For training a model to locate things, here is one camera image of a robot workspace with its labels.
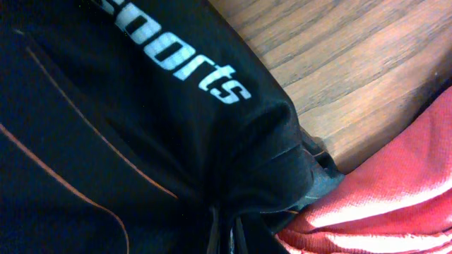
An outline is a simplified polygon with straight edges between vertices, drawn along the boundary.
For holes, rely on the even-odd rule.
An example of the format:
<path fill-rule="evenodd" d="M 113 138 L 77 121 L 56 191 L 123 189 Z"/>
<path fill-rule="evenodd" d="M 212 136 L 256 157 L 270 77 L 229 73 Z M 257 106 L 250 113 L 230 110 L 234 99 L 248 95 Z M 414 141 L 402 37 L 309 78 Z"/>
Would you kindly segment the black printed cycling jersey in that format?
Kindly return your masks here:
<path fill-rule="evenodd" d="M 343 178 L 209 2 L 1 2 L 2 253 L 284 253 Z"/>

